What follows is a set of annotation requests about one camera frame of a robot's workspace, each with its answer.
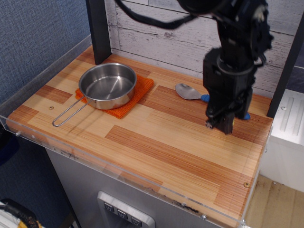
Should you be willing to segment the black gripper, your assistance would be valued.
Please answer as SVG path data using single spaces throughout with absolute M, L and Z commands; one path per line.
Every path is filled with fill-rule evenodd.
M 230 134 L 234 114 L 239 119 L 250 118 L 248 108 L 257 68 L 248 62 L 244 70 L 232 69 L 221 61 L 220 53 L 221 48 L 214 48 L 203 61 L 203 85 L 209 93 L 206 127 Z

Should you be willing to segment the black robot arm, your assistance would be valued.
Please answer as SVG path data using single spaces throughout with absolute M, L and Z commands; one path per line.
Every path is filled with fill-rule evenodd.
M 209 93 L 206 126 L 224 134 L 234 119 L 246 119 L 252 99 L 255 73 L 266 62 L 273 36 L 267 23 L 264 0 L 180 0 L 193 16 L 210 14 L 217 22 L 219 48 L 203 61 L 203 86 Z

